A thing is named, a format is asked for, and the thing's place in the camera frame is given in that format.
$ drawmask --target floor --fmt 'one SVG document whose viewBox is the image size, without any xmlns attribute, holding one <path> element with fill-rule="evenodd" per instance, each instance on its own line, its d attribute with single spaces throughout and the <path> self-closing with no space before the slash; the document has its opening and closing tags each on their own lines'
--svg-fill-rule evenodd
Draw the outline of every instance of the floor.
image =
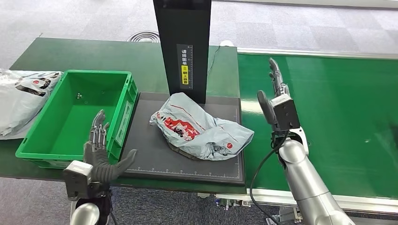
<svg viewBox="0 0 398 225">
<path fill-rule="evenodd" d="M 393 10 L 214 1 L 210 44 L 228 39 L 239 47 L 398 53 L 397 21 Z M 142 30 L 157 30 L 150 0 L 0 0 L 0 68 L 9 68 L 39 36 L 125 41 Z M 68 224 L 63 183 L 0 178 L 0 199 L 1 225 Z M 224 211 L 213 201 L 194 193 L 114 188 L 120 225 L 265 224 L 255 207 Z"/>
</svg>

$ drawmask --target yellow label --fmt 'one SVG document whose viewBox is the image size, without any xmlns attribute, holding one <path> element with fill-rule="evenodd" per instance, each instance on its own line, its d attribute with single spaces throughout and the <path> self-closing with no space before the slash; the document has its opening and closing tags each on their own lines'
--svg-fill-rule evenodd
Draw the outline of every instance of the yellow label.
<svg viewBox="0 0 398 225">
<path fill-rule="evenodd" d="M 188 66 L 181 65 L 181 77 L 183 84 L 188 84 Z"/>
</svg>

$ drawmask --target robotic arm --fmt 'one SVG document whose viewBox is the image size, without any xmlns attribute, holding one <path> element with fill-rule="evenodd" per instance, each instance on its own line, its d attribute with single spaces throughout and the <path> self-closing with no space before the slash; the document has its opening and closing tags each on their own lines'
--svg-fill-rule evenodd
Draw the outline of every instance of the robotic arm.
<svg viewBox="0 0 398 225">
<path fill-rule="evenodd" d="M 283 83 L 278 64 L 269 60 L 275 97 L 268 100 L 263 91 L 257 98 L 264 116 L 272 126 L 276 151 L 290 191 L 307 225 L 355 225 L 341 210 L 322 178 L 308 159 L 308 145 L 288 86 Z"/>
<path fill-rule="evenodd" d="M 101 110 L 94 118 L 89 141 L 84 144 L 83 161 L 73 161 L 63 171 L 68 199 L 72 204 L 71 225 L 106 225 L 112 211 L 110 181 L 120 176 L 133 162 L 137 150 L 115 165 L 110 165 L 106 138 L 109 124 L 103 125 Z"/>
</svg>

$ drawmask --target green bin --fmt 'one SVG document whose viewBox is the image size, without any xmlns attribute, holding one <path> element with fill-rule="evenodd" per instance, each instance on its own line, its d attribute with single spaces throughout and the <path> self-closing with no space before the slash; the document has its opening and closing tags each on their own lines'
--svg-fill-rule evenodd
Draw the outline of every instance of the green bin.
<svg viewBox="0 0 398 225">
<path fill-rule="evenodd" d="M 83 160 L 92 120 L 101 110 L 110 127 L 107 151 L 112 164 L 122 151 L 137 87 L 130 72 L 68 70 L 56 85 L 15 155 L 41 168 L 63 169 Z"/>
</svg>

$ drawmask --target crumpled plastic bag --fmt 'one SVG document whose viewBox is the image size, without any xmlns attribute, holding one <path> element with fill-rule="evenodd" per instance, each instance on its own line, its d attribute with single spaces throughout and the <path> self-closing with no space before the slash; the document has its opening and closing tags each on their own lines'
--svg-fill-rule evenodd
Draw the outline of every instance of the crumpled plastic bag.
<svg viewBox="0 0 398 225">
<path fill-rule="evenodd" d="M 212 117 L 184 93 L 171 95 L 149 123 L 161 129 L 169 144 L 204 160 L 233 158 L 254 135 L 236 122 Z"/>
<path fill-rule="evenodd" d="M 0 69 L 0 137 L 11 139 L 43 108 L 56 86 L 60 71 Z"/>
</svg>

